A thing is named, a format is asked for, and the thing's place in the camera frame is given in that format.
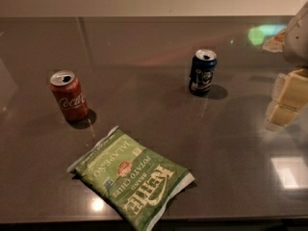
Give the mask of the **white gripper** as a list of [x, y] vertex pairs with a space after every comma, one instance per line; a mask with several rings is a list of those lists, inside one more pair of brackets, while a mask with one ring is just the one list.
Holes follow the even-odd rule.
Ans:
[[[285, 60], [301, 67], [308, 66], [308, 2], [290, 20], [287, 28], [263, 44], [270, 53], [283, 51]], [[288, 126], [308, 104], [308, 69], [301, 68], [276, 77], [264, 125], [270, 131]]]

